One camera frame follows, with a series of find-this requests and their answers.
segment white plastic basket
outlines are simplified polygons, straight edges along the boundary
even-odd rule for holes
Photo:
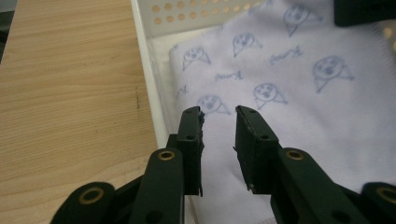
[[[169,50],[263,1],[132,0],[158,147],[166,145],[168,134],[177,131],[179,122],[170,111],[175,97],[167,97],[173,94]]]

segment white fabric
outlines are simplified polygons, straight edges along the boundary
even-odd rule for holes
[[[274,222],[233,150],[237,105],[260,111],[282,147],[307,151],[338,184],[395,182],[393,56],[376,24],[337,28],[332,14],[332,1],[268,0],[171,49],[176,111],[206,113],[199,223]]]

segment blue drawing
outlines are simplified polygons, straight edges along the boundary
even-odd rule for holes
[[[287,58],[292,58],[293,59],[293,58],[296,58],[296,57],[300,57],[302,55],[303,55],[303,53],[301,52],[300,46],[298,45],[295,48],[289,49],[288,51],[286,51],[286,52],[284,52],[282,54],[278,54],[278,55],[274,55],[273,54],[271,56],[271,59],[270,59],[270,64],[274,65],[276,62],[285,60]]]
[[[307,22],[319,22],[323,18],[303,4],[290,7],[283,16],[289,36],[292,36],[300,25]]]
[[[334,78],[354,79],[344,59],[339,56],[329,56],[317,61],[312,72],[315,77],[317,93],[320,93],[326,84]]]
[[[212,113],[231,114],[217,95],[205,95],[199,98],[197,104],[207,115]]]
[[[251,33],[243,33],[233,38],[233,56],[236,57],[244,49],[262,49],[262,44]]]
[[[189,93],[189,91],[187,90],[187,84],[185,84],[182,88],[178,89],[177,98],[180,96],[184,96],[187,93]]]
[[[244,79],[244,76],[242,75],[241,71],[237,71],[235,73],[231,73],[231,74],[216,74],[215,76],[215,80],[219,81],[219,80],[223,80],[223,79],[230,79],[232,78],[233,80],[242,80]]]
[[[174,45],[170,50],[169,50],[169,54],[175,52],[175,50],[178,49],[178,45]]]
[[[190,49],[184,54],[183,71],[197,61],[210,64],[209,57],[201,47]]]
[[[282,93],[277,89],[276,85],[272,83],[263,83],[254,88],[253,94],[255,97],[254,101],[259,110],[269,102],[282,103],[285,105],[288,103]]]

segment wooden surface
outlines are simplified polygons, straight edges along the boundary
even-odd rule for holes
[[[0,223],[49,223],[156,149],[130,0],[19,0],[0,65]]]

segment cartoon face pattern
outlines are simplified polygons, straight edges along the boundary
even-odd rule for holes
[[[189,93],[189,91],[187,90],[187,84],[185,84],[182,88],[178,89],[177,98],[179,98],[180,96],[184,96],[187,93]]]
[[[258,109],[261,109],[269,102],[287,104],[288,102],[283,97],[282,93],[277,89],[276,85],[272,83],[263,83],[253,90],[255,102]]]
[[[286,24],[289,36],[292,36],[299,26],[307,22],[319,22],[322,20],[322,17],[303,4],[290,7],[283,16],[283,22]]]
[[[202,62],[202,63],[207,63],[210,64],[209,57],[205,53],[204,49],[201,47],[194,48],[188,50],[184,54],[184,61],[183,61],[183,71],[186,70],[188,66],[190,66],[194,62]]]
[[[344,59],[333,55],[317,61],[312,73],[315,77],[317,93],[321,92],[326,84],[334,78],[354,79]]]
[[[262,49],[262,44],[251,33],[236,35],[233,38],[233,56],[236,57],[245,49]]]
[[[199,98],[197,104],[207,115],[212,113],[231,114],[221,99],[216,95],[205,95]]]

